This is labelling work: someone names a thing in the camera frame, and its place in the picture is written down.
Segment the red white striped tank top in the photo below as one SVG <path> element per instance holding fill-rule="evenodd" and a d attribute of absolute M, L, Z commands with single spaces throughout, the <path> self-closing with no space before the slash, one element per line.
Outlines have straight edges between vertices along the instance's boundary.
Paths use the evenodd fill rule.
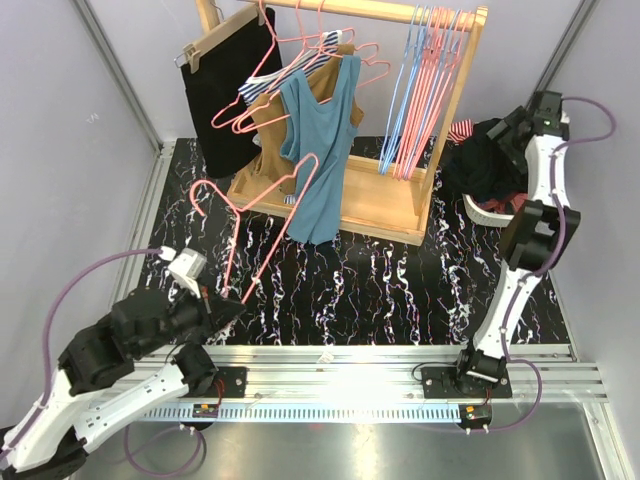
<path fill-rule="evenodd" d="M 447 134 L 447 140 L 454 144 L 461 144 L 473 135 L 474 122 L 466 119 L 451 124 Z"/>

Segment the maroon tank top grey trim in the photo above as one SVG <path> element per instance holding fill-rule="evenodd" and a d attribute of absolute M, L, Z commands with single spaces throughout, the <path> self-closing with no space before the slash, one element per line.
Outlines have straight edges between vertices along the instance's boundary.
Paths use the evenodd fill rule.
<path fill-rule="evenodd" d="M 481 202 L 478 206 L 486 212 L 499 215 L 515 215 L 528 199 L 526 193 L 511 193 L 502 199 L 492 198 Z"/>

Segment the pink hanger black garment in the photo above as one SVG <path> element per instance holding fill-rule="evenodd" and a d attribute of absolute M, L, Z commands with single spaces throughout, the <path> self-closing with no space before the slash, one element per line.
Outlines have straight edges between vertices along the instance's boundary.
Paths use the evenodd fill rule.
<path fill-rule="evenodd" d="M 192 209 L 199 214 L 201 217 L 206 217 L 207 213 L 205 210 L 199 206 L 199 200 L 197 199 L 197 193 L 202 186 L 207 186 L 211 188 L 214 193 L 223 201 L 226 205 L 226 208 L 231 211 L 231 213 L 235 217 L 235 224 L 233 228 L 233 236 L 230 239 L 229 243 L 229 258 L 226 264 L 226 272 L 223 278 L 222 285 L 222 293 L 221 295 L 225 298 L 229 297 L 231 292 L 231 280 L 232 280 L 232 269 L 235 266 L 235 261 L 239 260 L 239 254 L 236 251 L 239 249 L 239 246 L 245 246 L 248 250 L 249 247 L 249 234 L 253 233 L 252 228 L 254 225 L 252 222 L 258 219 L 257 215 L 262 217 L 263 223 L 262 227 L 266 227 L 266 233 L 261 233 L 261 243 L 263 246 L 266 243 L 267 239 L 273 238 L 273 242 L 271 243 L 269 251 L 262 258 L 262 263 L 259 267 L 257 267 L 251 276 L 250 284 L 247 286 L 242 298 L 240 299 L 240 303 L 245 305 L 250 296 L 253 294 L 255 288 L 260 284 L 260 277 L 266 270 L 271 260 L 271 257 L 275 254 L 276 250 L 279 247 L 280 242 L 285 237 L 287 229 L 293 218 L 295 217 L 298 207 L 301 205 L 309 187 L 311 186 L 314 175 L 316 174 L 319 168 L 319 159 L 314 153 L 307 154 L 303 159 L 301 159 L 296 166 L 294 167 L 294 171 L 291 174 L 284 175 L 280 177 L 275 183 L 262 191 L 256 198 L 250 201 L 247 205 L 243 207 L 238 207 L 233 204 L 223 193 L 222 190 L 218 187 L 217 183 L 209 180 L 209 179 L 199 179 L 191 184 L 189 189 L 189 201 L 191 203 Z M 252 207 L 255 207 L 262 200 L 265 200 L 267 196 L 271 193 L 274 193 L 279 190 L 279 187 L 284 183 L 285 180 L 294 179 L 298 176 L 299 172 L 303 167 L 310 167 L 311 172 L 306 177 L 304 181 L 304 185 L 302 187 L 302 191 L 300 194 L 296 195 L 296 200 L 291 205 L 288 215 L 284 219 L 284 222 L 280 225 L 280 231 L 277 235 L 274 234 L 273 229 L 275 228 L 275 221 L 272 219 L 271 215 L 264 213 L 256 213 L 252 214 Z"/>

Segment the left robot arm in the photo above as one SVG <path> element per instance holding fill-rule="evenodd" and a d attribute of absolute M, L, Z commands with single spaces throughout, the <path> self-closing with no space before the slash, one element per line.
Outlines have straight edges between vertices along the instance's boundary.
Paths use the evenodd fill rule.
<path fill-rule="evenodd" d="M 204 348 L 220 327 L 246 310 L 237 300 L 186 293 L 176 303 L 138 288 L 95 324 L 80 330 L 58 358 L 50 387 L 19 424 L 1 431 L 4 479 L 65 479 L 106 440 L 143 414 L 185 395 L 203 397 L 217 368 Z M 101 406 L 104 392 L 136 361 L 177 340 L 173 358 Z"/>

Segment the teal tank top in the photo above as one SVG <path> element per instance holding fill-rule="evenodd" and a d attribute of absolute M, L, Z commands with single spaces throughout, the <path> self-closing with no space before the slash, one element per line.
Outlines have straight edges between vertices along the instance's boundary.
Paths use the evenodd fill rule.
<path fill-rule="evenodd" d="M 346 55 L 341 59 L 333 94 L 318 102 L 309 84 L 296 73 L 280 88 L 287 114 L 287 135 L 280 155 L 297 164 L 314 153 L 319 168 L 313 177 L 287 233 L 300 243 L 314 245 L 330 242 L 337 235 L 346 162 L 364 112 L 356 104 L 361 59 Z M 295 194 L 300 194 L 310 167 L 303 167 L 296 177 Z"/>

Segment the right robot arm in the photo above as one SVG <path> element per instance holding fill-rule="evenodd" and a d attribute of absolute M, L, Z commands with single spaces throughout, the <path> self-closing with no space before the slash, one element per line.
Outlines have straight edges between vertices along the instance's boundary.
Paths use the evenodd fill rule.
<path fill-rule="evenodd" d="M 562 95 L 537 91 L 485 134 L 490 145 L 527 174 L 527 199 L 502 232 L 501 273 L 480 328 L 456 362 L 451 383 L 465 397 L 481 398 L 508 382 L 509 347 L 529 296 L 564 253 L 581 220 L 564 184 L 569 117 Z"/>

